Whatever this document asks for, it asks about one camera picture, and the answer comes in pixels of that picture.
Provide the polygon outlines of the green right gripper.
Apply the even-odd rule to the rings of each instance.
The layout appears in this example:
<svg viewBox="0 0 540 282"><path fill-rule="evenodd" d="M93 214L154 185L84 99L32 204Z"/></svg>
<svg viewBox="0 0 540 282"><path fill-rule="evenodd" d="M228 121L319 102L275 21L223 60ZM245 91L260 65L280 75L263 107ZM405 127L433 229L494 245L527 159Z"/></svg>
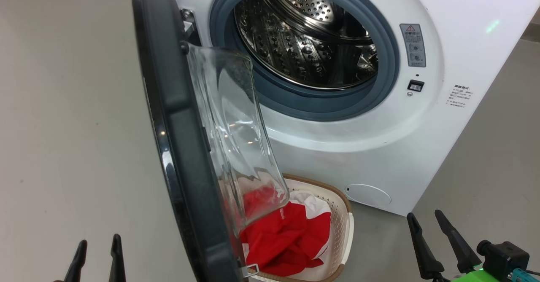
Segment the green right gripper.
<svg viewBox="0 0 540 282"><path fill-rule="evenodd" d="M449 280L442 276L444 267L436 260L427 245L420 223L413 213L407 214L407 223L410 230L413 250L417 259L417 267L420 277L433 282L518 282L518 266L508 265L506 268L481 268L482 261L471 249L463 236L449 222L447 217L439 209L435 210L435 217L441 231L447 236L454 255L457 259L457 268L463 276Z"/></svg>

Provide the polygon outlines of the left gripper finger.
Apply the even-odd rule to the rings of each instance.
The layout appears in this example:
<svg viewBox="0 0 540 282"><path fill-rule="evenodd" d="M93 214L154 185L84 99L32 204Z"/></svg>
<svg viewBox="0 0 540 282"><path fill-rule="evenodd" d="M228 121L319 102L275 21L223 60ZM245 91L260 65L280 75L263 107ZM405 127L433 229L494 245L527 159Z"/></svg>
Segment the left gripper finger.
<svg viewBox="0 0 540 282"><path fill-rule="evenodd" d="M63 279L64 282L79 282L81 280L81 271L86 262L87 244L87 240L79 242L73 261Z"/></svg>
<svg viewBox="0 0 540 282"><path fill-rule="evenodd" d="M119 234L114 234L111 246L112 264L109 275L109 282L126 282L123 245Z"/></svg>

